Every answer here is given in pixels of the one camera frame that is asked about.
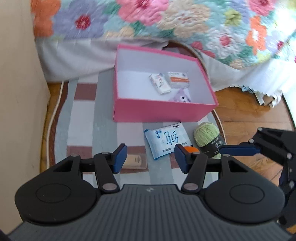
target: gray ribbed panel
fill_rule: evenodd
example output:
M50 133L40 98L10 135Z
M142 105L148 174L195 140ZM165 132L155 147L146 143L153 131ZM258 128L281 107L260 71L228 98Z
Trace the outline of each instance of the gray ribbed panel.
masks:
M124 185L103 195L86 216L55 227L23 223L9 236L15 241L286 241L291 235L275 222L237 226L218 219L199 197L175 185Z

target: floral bedspread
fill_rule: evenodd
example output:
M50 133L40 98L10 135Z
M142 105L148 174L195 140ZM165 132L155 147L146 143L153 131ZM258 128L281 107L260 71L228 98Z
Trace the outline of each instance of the floral bedspread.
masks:
M296 0L32 0L31 9L36 38L174 39L236 69L296 62Z

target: pink box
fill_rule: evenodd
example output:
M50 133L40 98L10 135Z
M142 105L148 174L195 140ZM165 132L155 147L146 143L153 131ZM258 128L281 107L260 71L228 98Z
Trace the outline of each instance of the pink box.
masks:
M120 44L114 73L116 122L195 122L201 120L218 101L198 59L164 50ZM191 103L169 101L179 89L160 95L151 74L186 73L190 86L184 92Z

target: green yarn ball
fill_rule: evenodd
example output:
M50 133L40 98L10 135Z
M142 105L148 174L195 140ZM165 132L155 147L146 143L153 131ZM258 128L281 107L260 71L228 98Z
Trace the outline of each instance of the green yarn ball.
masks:
M194 139L199 147L203 147L214 140L219 134L219 129L213 123L203 122L194 131ZM212 158L220 159L221 154L218 153Z

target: purple flower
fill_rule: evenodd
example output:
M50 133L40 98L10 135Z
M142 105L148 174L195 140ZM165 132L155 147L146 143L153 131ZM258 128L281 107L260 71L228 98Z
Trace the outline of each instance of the purple flower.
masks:
M272 31L271 36L266 36L265 41L266 41L266 48L272 52L275 53L278 50L278 44L282 40L282 33L279 31Z
M230 7L241 13L244 23L249 23L250 12L245 0L230 0Z
M108 20L104 9L104 5L93 0L74 0L54 16L54 33L64 35L65 39L100 37Z

